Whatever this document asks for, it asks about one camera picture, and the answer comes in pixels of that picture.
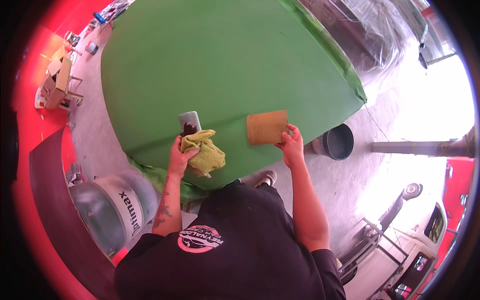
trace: man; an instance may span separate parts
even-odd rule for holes
[[[170,151],[152,234],[144,234],[119,263],[121,299],[345,299],[328,222],[313,189],[297,127],[282,134],[293,183],[293,219],[269,172],[252,189],[238,180],[205,199],[182,230],[180,180],[198,150]]]

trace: rag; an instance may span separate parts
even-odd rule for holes
[[[200,147],[200,152],[188,160],[188,168],[198,177],[211,178],[211,171],[225,165],[225,153],[210,139],[215,130],[207,129],[186,135],[181,140],[180,151],[185,153]]]

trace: white truck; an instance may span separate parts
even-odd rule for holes
[[[442,200],[412,183],[376,224],[363,221],[370,233],[339,268],[347,299],[413,299],[435,266],[446,232]]]

